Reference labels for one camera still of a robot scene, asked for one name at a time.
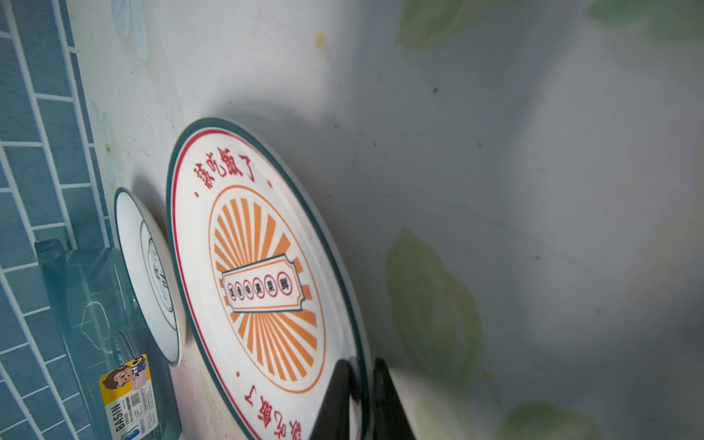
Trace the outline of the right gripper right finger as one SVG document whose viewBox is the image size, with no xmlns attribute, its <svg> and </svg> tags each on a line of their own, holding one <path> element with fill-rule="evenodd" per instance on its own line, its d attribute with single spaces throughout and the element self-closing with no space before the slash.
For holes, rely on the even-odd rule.
<svg viewBox="0 0 704 440">
<path fill-rule="evenodd" d="M 415 438 L 390 370 L 383 359 L 376 359 L 373 373 L 372 410 L 374 440 L 413 440 Z"/>
</svg>

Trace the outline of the white plate orange striped rim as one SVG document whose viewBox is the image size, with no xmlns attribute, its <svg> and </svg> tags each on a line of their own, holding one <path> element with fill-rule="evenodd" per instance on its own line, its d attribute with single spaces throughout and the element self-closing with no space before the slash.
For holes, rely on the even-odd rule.
<svg viewBox="0 0 704 440">
<path fill-rule="evenodd" d="M 188 322 L 245 435 L 311 438 L 344 360 L 349 435 L 368 438 L 372 362 L 354 288 L 285 162 L 234 122 L 196 120 L 172 152 L 167 211 Z"/>
</svg>

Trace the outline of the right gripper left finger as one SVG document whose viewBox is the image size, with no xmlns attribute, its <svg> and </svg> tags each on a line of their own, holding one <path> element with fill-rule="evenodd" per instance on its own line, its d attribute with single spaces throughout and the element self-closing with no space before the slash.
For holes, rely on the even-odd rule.
<svg viewBox="0 0 704 440">
<path fill-rule="evenodd" d="M 352 369 L 346 359 L 335 363 L 311 440 L 349 440 Z"/>
</svg>

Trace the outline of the bin product label sticker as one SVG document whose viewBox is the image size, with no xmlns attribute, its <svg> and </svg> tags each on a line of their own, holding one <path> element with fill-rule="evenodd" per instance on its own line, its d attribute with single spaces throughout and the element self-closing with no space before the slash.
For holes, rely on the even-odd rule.
<svg viewBox="0 0 704 440">
<path fill-rule="evenodd" d="M 98 382 L 113 440 L 145 439 L 159 426 L 146 354 L 104 374 Z"/>
</svg>

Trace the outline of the teal translucent plastic bin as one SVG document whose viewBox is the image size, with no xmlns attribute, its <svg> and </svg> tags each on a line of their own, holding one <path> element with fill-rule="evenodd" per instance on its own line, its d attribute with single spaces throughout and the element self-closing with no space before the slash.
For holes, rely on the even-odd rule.
<svg viewBox="0 0 704 440">
<path fill-rule="evenodd" d="M 35 244 L 49 304 L 82 401 L 98 439 L 112 439 L 99 379 L 142 354 L 148 357 L 159 426 L 145 439 L 180 439 L 171 369 L 161 355 L 115 247 L 65 250 L 57 238 Z"/>
</svg>

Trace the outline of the white plate black flower outline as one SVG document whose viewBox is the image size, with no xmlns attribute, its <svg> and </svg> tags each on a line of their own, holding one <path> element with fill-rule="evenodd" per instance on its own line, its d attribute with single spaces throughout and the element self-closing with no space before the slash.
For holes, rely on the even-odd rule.
<svg viewBox="0 0 704 440">
<path fill-rule="evenodd" d="M 149 209 L 133 192 L 115 192 L 119 247 L 148 330 L 173 367 L 183 358 L 186 315 L 168 242 Z"/>
</svg>

